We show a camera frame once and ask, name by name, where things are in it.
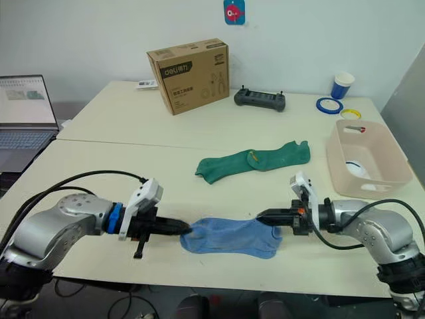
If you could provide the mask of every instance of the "remote controller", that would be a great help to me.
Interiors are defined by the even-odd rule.
[[[285,108],[285,96],[282,91],[277,94],[249,91],[242,85],[242,88],[234,95],[234,102],[237,105],[252,105],[261,108],[272,108],[282,112]]]

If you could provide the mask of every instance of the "cardboard box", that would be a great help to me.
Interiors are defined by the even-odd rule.
[[[229,96],[228,46],[205,40],[147,53],[164,103],[173,114]]]

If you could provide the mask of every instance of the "blue paper cup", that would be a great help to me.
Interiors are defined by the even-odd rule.
[[[354,83],[354,76],[347,73],[342,72],[335,76],[335,81],[333,83],[331,96],[337,100],[344,98],[348,89]]]

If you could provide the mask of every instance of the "table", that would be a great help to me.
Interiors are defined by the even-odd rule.
[[[60,140],[202,148],[237,152],[273,150],[307,140],[312,156],[324,156],[323,144],[340,115],[320,112],[322,96],[286,94],[282,113],[237,106],[230,97],[172,116],[158,90],[136,90],[135,82],[111,82],[58,135]],[[346,108],[364,120],[384,123],[368,98],[345,98]]]
[[[203,217],[251,219],[267,208],[289,207],[295,198],[289,179],[303,170],[319,198],[344,197],[333,190],[325,157],[305,165],[226,177],[213,185],[194,176],[198,162],[224,156],[225,150],[200,150],[57,140],[0,200],[0,235],[18,207],[30,196],[71,175],[95,169],[120,169],[154,177],[164,187],[158,216],[192,223]],[[100,197],[126,203],[138,182],[123,176],[91,176],[73,185],[84,186]],[[48,209],[67,192],[52,194],[35,207]],[[425,196],[414,178],[394,194],[413,208],[425,207]],[[420,230],[402,207],[387,205],[405,216],[423,247]],[[353,240],[326,235],[338,245]],[[181,248],[177,237],[152,235],[142,260],[133,259],[137,242],[118,241],[116,235],[86,236],[79,240],[56,270],[56,275],[144,284],[271,290],[308,294],[388,297],[388,287],[376,278],[377,266],[365,249],[335,251],[314,235],[294,237],[284,227],[277,255],[268,260],[237,254],[196,255]]]

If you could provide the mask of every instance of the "box label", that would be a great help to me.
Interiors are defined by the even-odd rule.
[[[166,68],[161,68],[162,78],[169,78],[171,76],[187,73],[192,69],[192,61],[179,63],[176,65],[167,66]]]

